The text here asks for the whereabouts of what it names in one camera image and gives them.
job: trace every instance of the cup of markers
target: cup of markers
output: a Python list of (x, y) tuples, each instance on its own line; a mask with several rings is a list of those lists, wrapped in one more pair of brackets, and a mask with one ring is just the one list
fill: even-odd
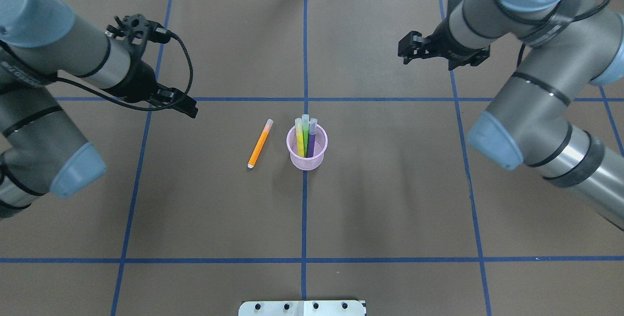
[(304, 171), (319, 167), (325, 157), (327, 149), (327, 134), (323, 127), (318, 125), (316, 118), (303, 114), (295, 118), (294, 127), (286, 136), (286, 146), (290, 152), (292, 164)]

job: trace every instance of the robotic arm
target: robotic arm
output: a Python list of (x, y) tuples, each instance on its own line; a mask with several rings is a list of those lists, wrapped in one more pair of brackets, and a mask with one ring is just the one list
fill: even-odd
[(435, 32), (412, 31), (399, 56), (478, 65), (511, 32), (532, 51), (482, 112), (468, 143), (501, 167), (522, 163), (624, 229), (624, 158), (562, 117), (589, 82), (624, 77), (624, 16), (594, 0), (462, 0)]
[[(64, 70), (124, 102), (147, 101), (195, 118), (195, 100), (156, 82), (141, 60), (148, 41), (176, 34), (141, 14), (116, 18), (104, 34), (59, 0), (0, 0), (0, 130), (12, 148), (0, 155), (0, 219), (47, 192), (68, 198), (106, 170), (95, 147), (45, 88)], [(68, 83), (88, 89), (77, 82)]]

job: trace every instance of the pink cup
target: pink cup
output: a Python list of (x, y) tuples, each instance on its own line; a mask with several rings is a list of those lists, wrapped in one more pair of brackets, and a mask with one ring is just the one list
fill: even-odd
[(286, 136), (286, 147), (290, 152), (290, 161), (299, 170), (310, 171), (319, 167), (323, 162), (323, 156), (327, 149), (327, 134), (323, 127), (316, 125), (316, 138), (314, 139), (314, 156), (312, 158), (302, 158), (297, 155), (297, 136), (294, 133), (294, 126)]

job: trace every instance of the green marker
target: green marker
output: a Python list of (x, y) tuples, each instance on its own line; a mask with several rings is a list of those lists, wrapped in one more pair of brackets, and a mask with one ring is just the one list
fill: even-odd
[(303, 154), (307, 154), (308, 153), (308, 134), (310, 133), (310, 115), (308, 114), (301, 115), (301, 121), (303, 122)]

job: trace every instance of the orange marker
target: orange marker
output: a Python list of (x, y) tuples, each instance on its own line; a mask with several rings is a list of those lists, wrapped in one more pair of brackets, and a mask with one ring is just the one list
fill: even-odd
[(252, 157), (249, 158), (249, 162), (247, 163), (247, 167), (252, 169), (256, 166), (256, 160), (258, 160), (258, 155), (262, 151), (262, 147), (265, 145), (265, 141), (267, 140), (267, 136), (269, 135), (269, 131), (271, 131), (271, 126), (273, 125), (273, 120), (270, 118), (267, 120), (267, 124), (265, 125), (265, 129), (262, 130), (260, 134), (260, 138), (256, 143), (256, 147), (253, 149)]

